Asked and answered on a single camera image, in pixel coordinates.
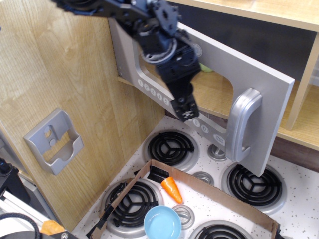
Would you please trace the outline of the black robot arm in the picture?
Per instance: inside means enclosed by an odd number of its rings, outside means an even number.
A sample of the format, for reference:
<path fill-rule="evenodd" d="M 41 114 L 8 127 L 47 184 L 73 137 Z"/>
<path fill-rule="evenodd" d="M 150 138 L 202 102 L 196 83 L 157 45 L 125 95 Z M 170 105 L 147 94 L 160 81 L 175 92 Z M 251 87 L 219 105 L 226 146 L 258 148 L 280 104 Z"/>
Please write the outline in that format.
<path fill-rule="evenodd" d="M 191 80 L 200 63 L 186 31 L 179 30 L 178 8 L 165 0 L 57 0 L 74 15 L 113 18 L 135 40 L 142 58 L 155 65 L 174 99 L 172 107 L 185 122 L 199 116 Z"/>

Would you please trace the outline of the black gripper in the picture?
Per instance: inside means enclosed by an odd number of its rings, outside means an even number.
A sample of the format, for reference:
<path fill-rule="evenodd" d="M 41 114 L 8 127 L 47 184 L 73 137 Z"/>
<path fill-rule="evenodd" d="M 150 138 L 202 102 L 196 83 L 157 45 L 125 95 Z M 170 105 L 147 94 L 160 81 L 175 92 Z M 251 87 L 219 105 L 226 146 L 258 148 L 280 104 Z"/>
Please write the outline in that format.
<path fill-rule="evenodd" d="M 174 100 L 171 101 L 176 116 L 182 122 L 199 116 L 193 96 L 191 80 L 200 72 L 200 64 L 192 42 L 187 37 L 177 37 L 162 54 L 142 54 L 144 61 L 156 67 Z"/>

